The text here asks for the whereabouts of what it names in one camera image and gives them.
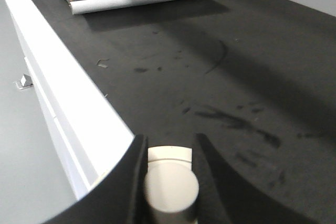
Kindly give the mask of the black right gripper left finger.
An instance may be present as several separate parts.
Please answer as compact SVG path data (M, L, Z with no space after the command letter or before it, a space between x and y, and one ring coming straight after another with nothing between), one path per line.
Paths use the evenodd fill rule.
M45 223L142 223L148 139L136 135L115 168L81 200Z

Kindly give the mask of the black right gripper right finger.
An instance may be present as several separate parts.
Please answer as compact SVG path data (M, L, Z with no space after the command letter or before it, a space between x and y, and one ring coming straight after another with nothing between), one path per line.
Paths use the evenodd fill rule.
M314 223L253 186L236 172L203 133L192 143L199 182L198 223Z

